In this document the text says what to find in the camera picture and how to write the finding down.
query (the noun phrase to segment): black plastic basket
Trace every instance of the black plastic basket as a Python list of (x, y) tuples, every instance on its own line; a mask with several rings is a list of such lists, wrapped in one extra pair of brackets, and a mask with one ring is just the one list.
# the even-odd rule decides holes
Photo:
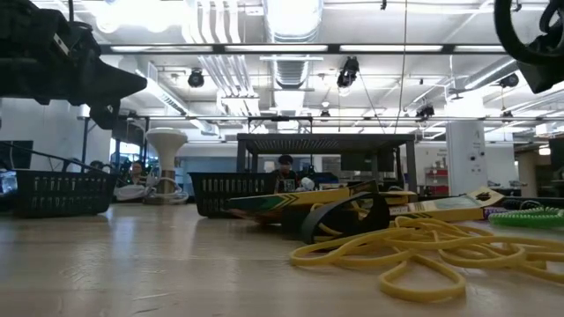
[(117, 174), (18, 170), (16, 217), (70, 217), (108, 210)]
[(272, 195), (274, 173), (189, 173), (194, 186), (197, 213), (204, 217), (224, 217), (230, 198)]

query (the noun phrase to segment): black strap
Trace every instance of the black strap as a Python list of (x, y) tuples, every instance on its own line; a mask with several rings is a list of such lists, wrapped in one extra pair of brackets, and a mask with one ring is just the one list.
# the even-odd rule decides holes
[(319, 232), (319, 225), (331, 214), (332, 211), (339, 212), (341, 208), (359, 199), (372, 198), (370, 212), (356, 226), (347, 229), (338, 238), (344, 238), (364, 232), (386, 229), (390, 226), (390, 209), (386, 199), (376, 193), (361, 192), (346, 199), (328, 203), (316, 210), (311, 211), (301, 225), (301, 239), (307, 244), (315, 243), (315, 234)]

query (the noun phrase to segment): green cable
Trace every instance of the green cable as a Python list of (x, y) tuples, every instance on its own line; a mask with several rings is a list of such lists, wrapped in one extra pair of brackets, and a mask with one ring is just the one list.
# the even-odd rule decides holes
[(530, 228), (564, 227), (564, 210), (538, 207), (490, 215), (493, 225), (509, 225)]

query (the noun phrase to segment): table surface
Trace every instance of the table surface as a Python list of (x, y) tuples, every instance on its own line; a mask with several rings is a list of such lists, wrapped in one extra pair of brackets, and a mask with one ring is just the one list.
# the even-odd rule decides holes
[[(495, 229), (564, 240), (564, 232)], [(556, 316), (564, 286), (502, 270), (460, 269), (466, 297), (434, 304), (377, 289), (386, 268), (303, 269), (276, 226), (207, 219), (196, 206), (116, 205), (97, 217), (0, 217), (0, 315)], [(413, 265), (399, 283), (449, 281)]]

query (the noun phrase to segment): man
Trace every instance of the man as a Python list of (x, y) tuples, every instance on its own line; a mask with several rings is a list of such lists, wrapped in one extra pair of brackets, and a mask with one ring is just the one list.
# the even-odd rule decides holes
[(130, 185), (144, 185), (147, 180), (147, 176), (143, 171), (143, 162), (138, 160), (133, 162), (131, 165), (130, 177), (127, 179)]
[(278, 192), (292, 193), (299, 187), (298, 174), (292, 170), (293, 158), (287, 154), (278, 158), (278, 169), (272, 171), (277, 177)]

